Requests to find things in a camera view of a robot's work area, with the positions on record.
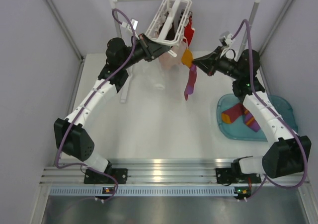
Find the pink sock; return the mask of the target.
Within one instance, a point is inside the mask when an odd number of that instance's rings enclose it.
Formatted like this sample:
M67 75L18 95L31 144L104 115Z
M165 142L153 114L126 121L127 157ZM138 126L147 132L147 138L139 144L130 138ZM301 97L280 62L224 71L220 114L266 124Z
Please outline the pink sock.
M172 51L176 53L176 57L172 56L169 53L164 53L159 57L159 62L161 67L164 70L170 70L172 66L179 65L181 63L181 58L184 54L186 47L180 46L173 46Z

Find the white sock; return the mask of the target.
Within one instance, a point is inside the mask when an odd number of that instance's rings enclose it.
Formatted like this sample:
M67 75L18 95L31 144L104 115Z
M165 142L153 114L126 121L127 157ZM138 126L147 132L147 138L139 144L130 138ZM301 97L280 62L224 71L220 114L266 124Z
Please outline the white sock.
M142 71L149 85L158 90L165 89L164 74L158 61L145 63Z

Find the white plastic clip hanger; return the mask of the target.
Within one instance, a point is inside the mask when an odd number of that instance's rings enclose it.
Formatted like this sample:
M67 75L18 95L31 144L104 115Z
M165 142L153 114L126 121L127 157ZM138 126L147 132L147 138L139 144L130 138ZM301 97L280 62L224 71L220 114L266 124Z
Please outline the white plastic clip hanger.
M145 35L152 41L168 45L169 47L179 46L184 38L184 27L192 6L191 0L163 0L156 12ZM172 40L166 40L171 24L175 22L177 26L181 10L184 14L181 23L177 28L175 37Z

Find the orange purple sock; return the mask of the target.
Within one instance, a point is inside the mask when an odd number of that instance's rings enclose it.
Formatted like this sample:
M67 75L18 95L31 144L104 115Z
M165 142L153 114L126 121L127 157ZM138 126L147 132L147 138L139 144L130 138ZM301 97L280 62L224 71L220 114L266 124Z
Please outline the orange purple sock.
M184 90L184 98L186 101L188 100L189 95L193 94L197 79L197 67L193 64L193 60L192 52L189 49L186 49L181 58L182 64L189 68L188 81Z
M254 116L241 103L237 103L221 113L221 119L226 124L232 124L241 116L243 116L244 124L254 132L258 132L261 129Z

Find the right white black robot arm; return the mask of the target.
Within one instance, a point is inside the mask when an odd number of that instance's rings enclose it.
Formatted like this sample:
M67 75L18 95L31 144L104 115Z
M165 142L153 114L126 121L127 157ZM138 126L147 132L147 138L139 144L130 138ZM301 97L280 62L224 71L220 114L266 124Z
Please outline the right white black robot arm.
M311 141L299 136L277 112L259 82L256 74L260 67L260 55L249 48L238 61L221 55L221 47L193 60L193 65L208 76L220 72L234 79L233 93L250 112L266 136L270 147L262 156L246 156L231 163L232 177L245 182L250 174L262 174L264 179L279 187L275 178L302 173L300 182L291 189L299 188L306 180Z

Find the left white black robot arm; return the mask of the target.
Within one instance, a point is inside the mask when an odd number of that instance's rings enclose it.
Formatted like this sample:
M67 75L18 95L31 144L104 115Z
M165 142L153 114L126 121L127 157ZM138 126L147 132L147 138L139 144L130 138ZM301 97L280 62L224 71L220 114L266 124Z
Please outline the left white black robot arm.
M171 47L157 43L145 34L131 37L129 47L119 37L112 38L107 43L106 64L97 80L80 103L65 119L58 118L54 122L54 135L58 150L55 166L59 165L60 153L65 153L78 160L77 165L85 166L102 183L114 182L112 164L96 150L88 127L98 116L107 102L124 86L128 79L127 69L141 60L151 62Z

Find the red sock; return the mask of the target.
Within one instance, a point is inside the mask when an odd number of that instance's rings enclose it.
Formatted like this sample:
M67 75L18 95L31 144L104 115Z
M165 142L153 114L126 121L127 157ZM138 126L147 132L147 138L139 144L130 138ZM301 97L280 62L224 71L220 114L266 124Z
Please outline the red sock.
M195 33L195 28L192 27L192 17L189 17L187 25L184 27L184 38L183 41L190 46L193 36Z

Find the brown striped sock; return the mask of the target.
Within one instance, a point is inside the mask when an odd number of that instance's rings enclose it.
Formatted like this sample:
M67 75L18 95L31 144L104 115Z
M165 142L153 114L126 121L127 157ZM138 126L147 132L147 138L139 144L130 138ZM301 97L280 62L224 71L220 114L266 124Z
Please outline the brown striped sock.
M166 36L166 40L172 40L174 37L175 37L175 34L176 34L176 31L177 31L177 28L178 26L180 25L181 23L181 19L182 19L182 16L184 14L184 9L181 10L181 13L180 13L180 17L178 19L178 23L177 23L177 26L175 26L175 22L173 22L171 24L171 27L170 27L170 30ZM191 23L192 23L192 11L189 12L189 15L188 15L188 18L186 20L186 24L185 24L185 27L184 27L184 32L186 32L187 28L190 28L191 27Z

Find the teal plastic basket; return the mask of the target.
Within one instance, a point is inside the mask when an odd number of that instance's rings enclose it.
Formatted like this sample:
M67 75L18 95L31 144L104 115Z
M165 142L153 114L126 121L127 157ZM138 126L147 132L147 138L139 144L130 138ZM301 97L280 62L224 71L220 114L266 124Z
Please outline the teal plastic basket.
M293 108L290 103L277 95L269 95L269 100L275 107L276 111L282 116L284 121L295 131L299 128L294 117ZM223 122L221 113L239 103L234 94L223 95L217 104L216 117L220 131L229 139L241 141L267 141L265 134L259 130L255 132L244 123L244 116L239 116L233 123L227 124Z

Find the aluminium mounting rail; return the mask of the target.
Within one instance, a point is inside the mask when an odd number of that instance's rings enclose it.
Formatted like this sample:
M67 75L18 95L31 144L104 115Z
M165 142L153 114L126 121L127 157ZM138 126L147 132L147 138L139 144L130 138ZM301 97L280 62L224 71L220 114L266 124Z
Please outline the aluminium mounting rail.
M114 168L128 169L127 185L216 185L216 168L228 168L231 158L217 159L113 159ZM42 185L80 185L84 174L77 166L45 167Z

